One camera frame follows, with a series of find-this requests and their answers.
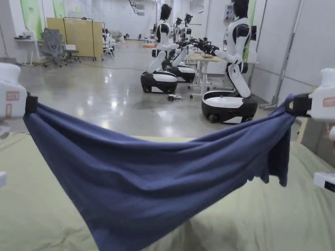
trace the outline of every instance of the green bedsheet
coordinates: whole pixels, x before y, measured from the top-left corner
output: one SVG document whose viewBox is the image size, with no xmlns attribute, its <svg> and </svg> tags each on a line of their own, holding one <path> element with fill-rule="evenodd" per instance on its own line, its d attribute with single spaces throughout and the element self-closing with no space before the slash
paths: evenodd
<svg viewBox="0 0 335 251">
<path fill-rule="evenodd" d="M 97 251 L 29 135 L 0 141 L 0 160 L 8 181 L 0 188 L 0 251 Z M 333 168 L 292 142 L 286 188 L 276 178 L 248 182 L 145 250 L 335 250 L 335 194 L 313 184 L 316 171 Z"/>
</svg>

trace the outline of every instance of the black robot face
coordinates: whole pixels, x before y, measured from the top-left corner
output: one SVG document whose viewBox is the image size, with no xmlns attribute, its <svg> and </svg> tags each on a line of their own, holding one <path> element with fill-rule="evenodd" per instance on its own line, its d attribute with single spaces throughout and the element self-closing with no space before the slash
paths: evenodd
<svg viewBox="0 0 335 251">
<path fill-rule="evenodd" d="M 236 16 L 246 15 L 248 12 L 249 0 L 235 0 L 233 4 L 234 13 Z"/>
<path fill-rule="evenodd" d="M 171 15 L 171 11 L 172 11 L 171 6 L 163 4 L 162 8 L 160 9 L 160 19 L 167 20 Z"/>
</svg>

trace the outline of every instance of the robot shoulder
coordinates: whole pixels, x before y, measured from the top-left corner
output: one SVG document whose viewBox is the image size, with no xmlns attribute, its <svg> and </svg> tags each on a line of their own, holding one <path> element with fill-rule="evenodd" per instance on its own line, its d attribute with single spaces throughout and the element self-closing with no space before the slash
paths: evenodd
<svg viewBox="0 0 335 251">
<path fill-rule="evenodd" d="M 237 37 L 247 37 L 250 32 L 250 26 L 243 23 L 236 26 L 236 36 Z"/>
<path fill-rule="evenodd" d="M 163 33 L 168 33 L 169 32 L 169 27 L 165 24 L 165 23 L 162 23 L 160 26 L 159 26 L 159 30 Z"/>
</svg>

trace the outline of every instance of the robot wheel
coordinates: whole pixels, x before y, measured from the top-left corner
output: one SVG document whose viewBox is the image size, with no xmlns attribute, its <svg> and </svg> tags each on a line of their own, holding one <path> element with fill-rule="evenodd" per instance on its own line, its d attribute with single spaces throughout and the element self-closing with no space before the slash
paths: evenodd
<svg viewBox="0 0 335 251">
<path fill-rule="evenodd" d="M 167 94 L 172 94 L 172 93 L 174 93 L 175 92 L 175 88 L 174 87 L 168 87 L 167 89 L 166 89 L 166 92 L 167 92 Z"/>
<path fill-rule="evenodd" d="M 145 93 L 151 93 L 151 86 L 143 85 L 142 88 Z"/>
<path fill-rule="evenodd" d="M 208 120 L 209 120 L 209 122 L 211 122 L 212 124 L 215 124 L 215 123 L 217 122 L 217 117 L 216 117 L 215 114 L 210 114 L 210 115 L 208 116 Z"/>
<path fill-rule="evenodd" d="M 252 120 L 253 120 L 252 117 L 248 117 L 248 118 L 246 118 L 243 122 L 248 122 L 248 121 L 252 121 Z"/>
</svg>

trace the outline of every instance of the electrical panel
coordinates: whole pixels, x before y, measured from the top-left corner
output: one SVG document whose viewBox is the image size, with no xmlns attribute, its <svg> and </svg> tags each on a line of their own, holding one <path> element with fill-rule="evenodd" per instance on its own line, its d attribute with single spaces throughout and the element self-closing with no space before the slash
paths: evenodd
<svg viewBox="0 0 335 251">
<path fill-rule="evenodd" d="M 234 21 L 235 14 L 232 4 L 226 4 L 226 7 L 224 9 L 224 22 L 232 22 Z"/>
</svg>

